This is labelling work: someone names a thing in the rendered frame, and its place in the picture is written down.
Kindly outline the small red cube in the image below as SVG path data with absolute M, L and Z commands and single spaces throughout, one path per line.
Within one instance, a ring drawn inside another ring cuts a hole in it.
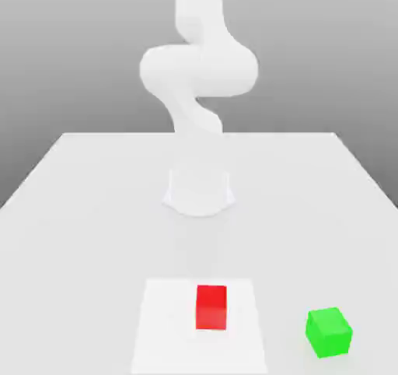
M 195 305 L 197 330 L 225 331 L 227 327 L 227 287 L 198 285 Z

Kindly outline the small green cube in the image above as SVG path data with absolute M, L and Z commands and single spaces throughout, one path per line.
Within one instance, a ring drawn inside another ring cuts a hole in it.
M 352 327 L 338 307 L 310 310 L 305 336 L 319 359 L 348 354 Z

